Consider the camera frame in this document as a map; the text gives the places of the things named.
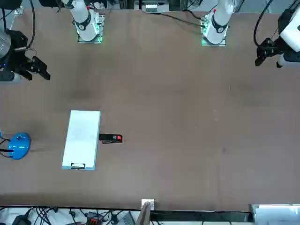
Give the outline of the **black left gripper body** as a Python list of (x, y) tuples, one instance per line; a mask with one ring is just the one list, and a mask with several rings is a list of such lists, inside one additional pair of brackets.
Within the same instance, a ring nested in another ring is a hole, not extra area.
[(262, 42), (262, 51), (265, 57), (272, 57), (283, 52), (283, 40), (282, 38), (277, 38), (272, 41), (271, 38), (266, 38)]

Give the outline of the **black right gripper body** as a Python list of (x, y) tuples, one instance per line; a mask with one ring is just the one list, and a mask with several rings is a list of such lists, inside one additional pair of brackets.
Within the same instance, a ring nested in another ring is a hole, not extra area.
[(25, 71), (23, 67), (27, 63), (25, 50), (28, 38), (22, 32), (16, 30), (6, 29), (5, 33), (11, 39), (9, 51), (4, 57), (5, 69), (15, 73), (23, 73)]

